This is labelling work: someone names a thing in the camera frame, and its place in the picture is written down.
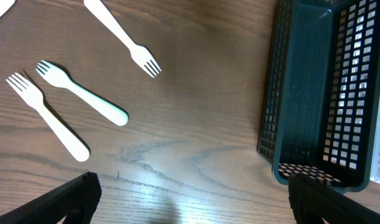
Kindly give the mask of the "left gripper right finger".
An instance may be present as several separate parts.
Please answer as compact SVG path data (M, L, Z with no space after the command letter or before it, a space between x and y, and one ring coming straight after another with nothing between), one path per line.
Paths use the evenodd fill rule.
M289 202L297 223L380 223L380 214L306 175L289 179Z

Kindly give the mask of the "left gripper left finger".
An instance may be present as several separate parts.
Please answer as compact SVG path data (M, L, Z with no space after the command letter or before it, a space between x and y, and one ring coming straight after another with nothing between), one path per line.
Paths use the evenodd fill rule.
M75 179L0 216L0 223L84 223L89 224L101 198L101 186L94 172Z

